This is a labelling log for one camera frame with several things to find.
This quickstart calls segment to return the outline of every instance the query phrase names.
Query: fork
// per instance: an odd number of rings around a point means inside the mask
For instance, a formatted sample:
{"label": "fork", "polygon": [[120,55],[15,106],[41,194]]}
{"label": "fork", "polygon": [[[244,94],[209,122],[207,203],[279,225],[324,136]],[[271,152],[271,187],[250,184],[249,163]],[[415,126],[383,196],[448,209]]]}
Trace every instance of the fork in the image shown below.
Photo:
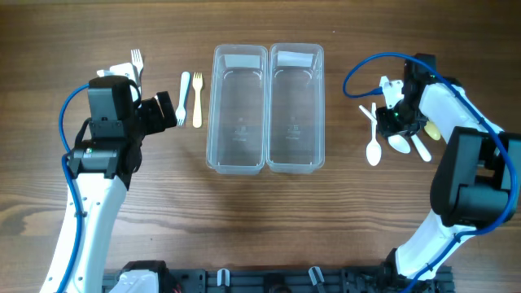
{"label": "fork", "polygon": [[183,72],[181,75],[181,88],[179,89],[179,106],[177,106],[176,117],[177,117],[177,126],[182,126],[185,124],[186,118],[186,96],[188,95],[188,88],[190,84],[190,73]]}
{"label": "fork", "polygon": [[141,93],[141,73],[143,71],[143,58],[141,57],[141,51],[139,49],[134,49],[130,51],[132,55],[132,65],[136,67],[138,70],[138,79],[139,79],[139,93]]}
{"label": "fork", "polygon": [[201,113],[201,90],[203,89],[203,74],[201,72],[194,73],[192,86],[195,90],[195,104],[194,104],[194,127],[199,128],[203,124],[203,114]]}

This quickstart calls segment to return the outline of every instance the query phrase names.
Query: plastic cutlery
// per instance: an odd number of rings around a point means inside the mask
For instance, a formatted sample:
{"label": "plastic cutlery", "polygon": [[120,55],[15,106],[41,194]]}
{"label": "plastic cutlery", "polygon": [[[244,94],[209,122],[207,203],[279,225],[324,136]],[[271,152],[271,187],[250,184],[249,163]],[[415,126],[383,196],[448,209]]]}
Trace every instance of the plastic cutlery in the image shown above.
{"label": "plastic cutlery", "polygon": [[380,162],[380,159],[382,158],[382,147],[376,141],[376,124],[377,124],[377,122],[376,122],[376,119],[374,118],[374,115],[376,114],[376,103],[373,103],[371,112],[372,112],[371,116],[373,117],[373,119],[371,119],[371,133],[373,135],[373,138],[367,145],[366,156],[367,156],[367,160],[369,161],[369,164],[371,166],[376,166]]}
{"label": "plastic cutlery", "polygon": [[141,91],[141,73],[143,71],[144,62],[141,56],[141,51],[139,49],[133,49],[130,51],[132,55],[132,65],[136,67],[138,70],[138,78],[136,79],[136,84],[138,84],[139,93],[142,94]]}
{"label": "plastic cutlery", "polygon": [[407,140],[399,134],[392,135],[387,138],[389,145],[402,154],[410,153],[410,145]]}
{"label": "plastic cutlery", "polygon": [[410,137],[413,140],[413,144],[418,150],[418,153],[422,157],[422,159],[426,162],[430,162],[432,160],[431,153],[427,150],[427,148],[423,145],[422,141],[420,141],[420,138],[418,135],[413,135]]}
{"label": "plastic cutlery", "polygon": [[358,107],[362,112],[364,112],[364,114],[366,114],[367,118],[371,119],[371,123],[378,124],[378,121],[376,120],[375,116],[373,116],[373,114],[371,114],[371,112],[369,112],[364,106],[360,105]]}
{"label": "plastic cutlery", "polygon": [[203,113],[201,112],[201,90],[203,89],[203,74],[201,72],[194,73],[192,86],[195,90],[193,123],[195,128],[199,128],[203,124]]}
{"label": "plastic cutlery", "polygon": [[181,87],[179,88],[179,106],[177,106],[176,117],[177,126],[185,124],[186,119],[186,96],[188,95],[188,86],[190,85],[190,73],[183,72],[181,75]]}
{"label": "plastic cutlery", "polygon": [[427,121],[427,124],[423,127],[423,130],[425,130],[425,132],[427,134],[429,134],[429,136],[434,139],[434,140],[440,140],[441,138],[441,133],[440,131],[438,130],[438,128],[436,127],[436,125],[434,125],[434,123],[430,122],[430,121]]}

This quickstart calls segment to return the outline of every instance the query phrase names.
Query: clear plastic container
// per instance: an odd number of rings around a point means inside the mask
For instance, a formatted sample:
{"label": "clear plastic container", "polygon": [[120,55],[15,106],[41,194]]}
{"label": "clear plastic container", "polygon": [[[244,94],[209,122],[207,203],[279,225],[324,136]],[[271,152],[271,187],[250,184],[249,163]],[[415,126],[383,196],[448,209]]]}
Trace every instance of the clear plastic container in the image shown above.
{"label": "clear plastic container", "polygon": [[267,71],[263,46],[215,49],[206,160],[219,173],[254,175],[264,167]]}
{"label": "clear plastic container", "polygon": [[269,54],[266,162],[274,172],[311,173],[324,165],[324,50],[281,43]]}

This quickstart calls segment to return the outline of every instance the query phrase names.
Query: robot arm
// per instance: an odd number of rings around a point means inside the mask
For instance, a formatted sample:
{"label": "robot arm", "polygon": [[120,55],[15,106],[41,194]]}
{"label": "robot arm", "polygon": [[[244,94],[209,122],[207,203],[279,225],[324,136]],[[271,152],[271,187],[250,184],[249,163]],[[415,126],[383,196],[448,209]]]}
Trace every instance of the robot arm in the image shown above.
{"label": "robot arm", "polygon": [[[131,86],[133,82],[122,76],[99,77],[89,82],[91,118],[68,153],[67,170],[72,177],[70,188],[76,191],[83,214],[77,215],[69,190],[63,226],[41,293],[59,289],[69,259],[76,253],[73,247],[78,216],[83,220],[80,245],[63,291],[101,291],[112,228],[125,201],[132,173],[141,165],[142,140],[148,134],[177,125],[168,93],[157,93],[154,98],[142,101],[140,97],[133,99]],[[87,125],[92,138],[82,141]],[[136,273],[139,272],[133,272],[129,278],[137,280]],[[154,274],[143,274],[139,279],[149,282]],[[120,288],[117,292],[127,291],[132,288]]]}
{"label": "robot arm", "polygon": [[[127,189],[115,176],[107,179],[103,173],[82,173],[73,181],[84,211],[84,229],[76,265],[72,269],[66,292],[99,292],[107,258],[112,227]],[[67,268],[76,233],[76,209],[68,192],[67,207],[59,233],[55,254],[40,292],[56,292]]]}
{"label": "robot arm", "polygon": [[[415,57],[436,68],[434,56]],[[465,91],[458,82],[452,78],[447,79],[474,111],[484,117],[466,98]],[[379,132],[384,137],[394,134],[410,137],[429,120],[436,125],[448,143],[431,185],[432,210],[413,237],[392,250],[387,257],[387,264],[394,272],[391,277],[394,281],[400,275],[413,279],[426,266],[429,270],[419,276],[418,280],[432,279],[440,265],[474,236],[467,234],[460,237],[436,265],[430,265],[449,247],[456,234],[484,228],[501,215],[510,189],[513,188],[510,186],[510,173],[485,127],[430,72],[406,62],[404,81],[389,81],[383,77],[380,86],[387,104],[377,111]],[[506,146],[515,167],[519,169],[521,137],[518,134],[503,133],[499,126],[486,118],[484,120],[495,133],[499,133],[501,142]],[[479,176],[479,168],[490,169],[493,175]],[[517,199],[505,221],[513,216],[516,206]]]}

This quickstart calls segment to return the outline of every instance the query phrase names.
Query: wood grain surface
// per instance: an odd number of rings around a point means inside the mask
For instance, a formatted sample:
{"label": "wood grain surface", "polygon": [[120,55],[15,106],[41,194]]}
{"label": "wood grain surface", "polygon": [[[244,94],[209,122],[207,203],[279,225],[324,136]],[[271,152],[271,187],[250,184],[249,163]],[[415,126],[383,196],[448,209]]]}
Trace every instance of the wood grain surface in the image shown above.
{"label": "wood grain surface", "polygon": [[[130,260],[170,268],[339,268],[377,265],[409,239],[430,209],[433,154],[366,161],[368,120],[382,97],[346,99],[346,73],[381,51],[437,55],[492,121],[521,133],[521,5],[516,1],[228,1],[0,7],[0,292],[39,291],[61,228],[66,184],[59,159],[63,101],[97,70],[145,57],[143,94],[177,104],[183,71],[202,72],[204,126],[169,129],[143,142],[112,233],[107,269]],[[320,44],[325,51],[326,163],[312,175],[222,176],[206,165],[212,57],[220,44]],[[401,78],[403,62],[375,61],[350,82],[373,89]],[[191,117],[194,92],[190,91]],[[65,116],[69,140],[89,115],[86,93]],[[474,238],[447,262],[458,292],[521,291],[521,216]]]}

